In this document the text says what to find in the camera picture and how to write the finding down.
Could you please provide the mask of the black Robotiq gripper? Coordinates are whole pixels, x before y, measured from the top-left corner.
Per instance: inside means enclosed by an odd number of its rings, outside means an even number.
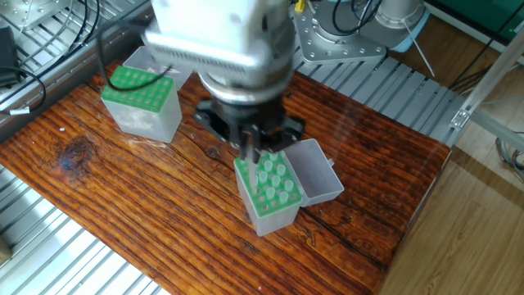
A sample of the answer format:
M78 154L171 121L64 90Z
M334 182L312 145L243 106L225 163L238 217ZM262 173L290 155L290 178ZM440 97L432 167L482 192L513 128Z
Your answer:
M260 154L282 151L303 137L305 120L289 116L283 99L280 93L267 102L241 105L213 97L197 104L195 120L239 150L242 160L257 164Z

